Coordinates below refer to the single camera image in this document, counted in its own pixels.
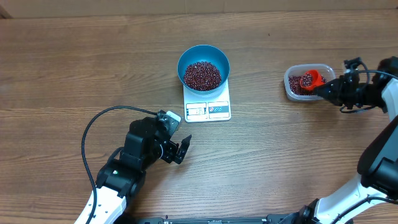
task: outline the red beans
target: red beans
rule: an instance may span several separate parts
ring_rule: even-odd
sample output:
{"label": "red beans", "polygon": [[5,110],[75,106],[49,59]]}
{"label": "red beans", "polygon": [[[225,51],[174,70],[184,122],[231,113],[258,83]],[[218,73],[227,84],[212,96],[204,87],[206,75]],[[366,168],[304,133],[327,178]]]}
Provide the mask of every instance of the red beans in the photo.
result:
{"label": "red beans", "polygon": [[303,86],[307,87],[312,85],[312,76],[311,74],[305,74],[301,77],[301,79],[303,80]]}
{"label": "red beans", "polygon": [[[312,84],[312,76],[309,74],[304,74],[303,76],[303,86],[310,86]],[[297,95],[313,95],[313,91],[304,90],[300,86],[301,76],[291,76],[289,77],[289,86],[293,93]],[[322,76],[322,82],[326,83],[326,78]]]}
{"label": "red beans", "polygon": [[184,82],[194,90],[214,90],[221,83],[221,75],[212,63],[197,62],[187,67]]}

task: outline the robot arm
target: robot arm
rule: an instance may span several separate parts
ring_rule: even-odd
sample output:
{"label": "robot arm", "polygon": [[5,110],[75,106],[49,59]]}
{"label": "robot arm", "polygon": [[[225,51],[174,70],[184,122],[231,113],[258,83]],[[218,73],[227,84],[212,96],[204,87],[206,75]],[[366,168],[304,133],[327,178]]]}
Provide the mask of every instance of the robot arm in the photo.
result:
{"label": "robot arm", "polygon": [[[168,111],[159,111],[155,118],[146,117],[130,124],[124,147],[115,150],[96,178],[97,201],[94,193],[76,220],[82,223],[114,223],[144,185],[146,169],[157,159],[180,164],[190,145],[191,136],[181,147],[170,139],[182,118]],[[120,152],[120,158],[114,157]],[[91,220],[89,216],[95,206]]]}
{"label": "robot arm", "polygon": [[[315,89],[317,95],[349,110],[378,106],[388,111],[391,122],[364,151],[358,174],[330,196],[304,206],[295,223],[344,224],[374,205],[398,199],[398,80],[375,75],[373,84],[359,84],[355,69],[360,64],[360,58],[345,61],[345,75]],[[383,60],[378,70],[398,74],[398,58]]]}

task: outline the table surface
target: table surface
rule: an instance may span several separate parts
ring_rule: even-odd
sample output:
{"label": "table surface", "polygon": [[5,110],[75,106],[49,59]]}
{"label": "table surface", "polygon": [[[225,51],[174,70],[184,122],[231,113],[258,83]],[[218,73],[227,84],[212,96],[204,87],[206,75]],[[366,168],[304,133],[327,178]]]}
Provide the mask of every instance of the table surface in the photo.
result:
{"label": "table surface", "polygon": [[[309,11],[0,21],[0,222],[71,223],[91,185],[80,141],[115,105],[183,114],[179,56],[197,44],[229,58],[232,119],[184,123],[181,165],[156,162],[128,208],[137,217],[252,217],[298,211],[350,180],[388,117],[341,114],[325,101],[294,103],[282,82],[293,65],[361,56],[369,68],[398,52],[398,11]],[[112,111],[92,126],[93,174],[124,144],[129,123]],[[378,205],[357,223],[396,223]]]}

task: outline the bowl of red beans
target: bowl of red beans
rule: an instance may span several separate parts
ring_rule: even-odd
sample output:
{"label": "bowl of red beans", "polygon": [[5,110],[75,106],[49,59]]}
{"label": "bowl of red beans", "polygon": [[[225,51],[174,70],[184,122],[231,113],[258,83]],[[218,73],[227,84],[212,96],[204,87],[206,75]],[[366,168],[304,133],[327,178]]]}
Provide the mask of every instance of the bowl of red beans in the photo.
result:
{"label": "bowl of red beans", "polygon": [[229,76],[229,61],[214,46],[196,45],[181,55],[177,72],[182,84],[190,91],[208,95],[225,86]]}

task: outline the blue bowl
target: blue bowl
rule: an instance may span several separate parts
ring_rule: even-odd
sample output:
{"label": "blue bowl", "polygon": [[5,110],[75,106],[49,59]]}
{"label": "blue bowl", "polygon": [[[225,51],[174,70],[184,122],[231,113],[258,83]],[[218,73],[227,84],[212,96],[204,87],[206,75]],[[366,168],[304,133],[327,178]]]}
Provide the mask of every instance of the blue bowl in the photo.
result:
{"label": "blue bowl", "polygon": [[[184,83],[184,75],[187,67],[196,62],[210,62],[217,67],[221,75],[221,83],[219,87],[214,90],[199,91],[194,90]],[[199,95],[208,95],[214,93],[225,86],[225,83],[229,76],[229,61],[225,54],[218,48],[210,45],[196,45],[186,50],[184,54],[181,55],[180,60],[177,65],[177,72],[180,81],[185,87],[190,91]]]}

